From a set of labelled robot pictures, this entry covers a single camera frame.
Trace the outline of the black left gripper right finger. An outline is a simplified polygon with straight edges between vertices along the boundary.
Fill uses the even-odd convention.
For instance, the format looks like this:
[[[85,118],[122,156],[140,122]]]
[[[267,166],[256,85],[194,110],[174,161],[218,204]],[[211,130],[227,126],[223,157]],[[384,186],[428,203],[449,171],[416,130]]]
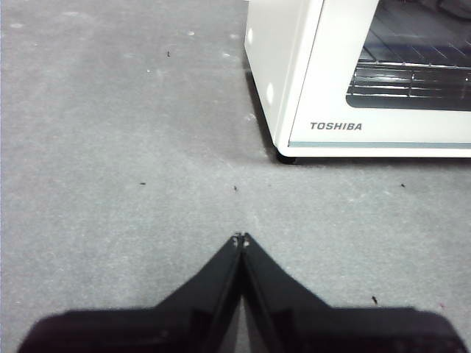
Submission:
[[[331,307],[241,236],[244,296],[270,352],[467,352],[453,325],[413,307]]]

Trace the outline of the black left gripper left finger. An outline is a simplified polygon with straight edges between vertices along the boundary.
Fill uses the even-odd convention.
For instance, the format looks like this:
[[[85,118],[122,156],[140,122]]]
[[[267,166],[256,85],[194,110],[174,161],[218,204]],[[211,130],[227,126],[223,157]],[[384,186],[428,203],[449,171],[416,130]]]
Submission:
[[[154,307],[73,310],[39,320],[20,352],[215,352],[238,303],[244,236]]]

